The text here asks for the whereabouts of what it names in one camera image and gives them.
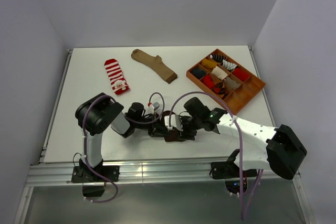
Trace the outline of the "brown striped cuff sock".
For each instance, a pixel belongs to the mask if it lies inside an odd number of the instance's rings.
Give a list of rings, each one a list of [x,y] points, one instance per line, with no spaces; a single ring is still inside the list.
[[[162,117],[161,117],[161,122],[163,126],[165,126],[165,116],[169,115],[170,111],[166,110],[163,112]],[[168,130],[168,135],[164,137],[166,142],[181,142],[182,140],[179,139],[179,131],[174,128],[172,130]]]

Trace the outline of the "argyle patterned sock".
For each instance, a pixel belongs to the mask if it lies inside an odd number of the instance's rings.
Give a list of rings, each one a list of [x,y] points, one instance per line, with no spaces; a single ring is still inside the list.
[[[229,95],[228,90],[226,89],[225,85],[222,82],[215,84],[214,87],[212,88],[212,91],[221,99],[224,99]]]

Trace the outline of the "tan beige sock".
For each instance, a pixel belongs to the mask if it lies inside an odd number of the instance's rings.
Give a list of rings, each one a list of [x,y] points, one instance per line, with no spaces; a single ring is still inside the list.
[[[131,58],[152,69],[168,84],[177,79],[177,74],[164,64],[159,55],[151,56],[140,49],[135,49],[131,54]]]

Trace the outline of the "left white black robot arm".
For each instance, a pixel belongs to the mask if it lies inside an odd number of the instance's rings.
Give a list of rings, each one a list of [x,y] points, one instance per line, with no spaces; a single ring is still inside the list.
[[[162,114],[155,113],[158,103],[151,113],[145,114],[142,103],[133,102],[127,113],[124,106],[111,96],[101,93],[78,107],[75,118],[83,134],[83,154],[79,167],[83,175],[91,182],[98,181],[103,175],[103,158],[101,154],[102,135],[107,128],[112,128],[120,136],[127,138],[136,129],[145,130],[150,137],[166,137],[168,130],[162,122]]]

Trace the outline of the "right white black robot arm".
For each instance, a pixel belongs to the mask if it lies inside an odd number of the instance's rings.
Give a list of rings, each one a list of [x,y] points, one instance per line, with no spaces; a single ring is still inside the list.
[[[236,138],[239,144],[255,146],[252,151],[235,149],[222,165],[214,165],[213,178],[254,177],[257,170],[271,170],[283,179],[292,180],[307,155],[307,150],[291,127],[263,126],[231,116],[226,110],[210,110],[198,98],[189,99],[184,108],[189,113],[182,117],[182,138],[194,139],[203,129],[225,137]]]

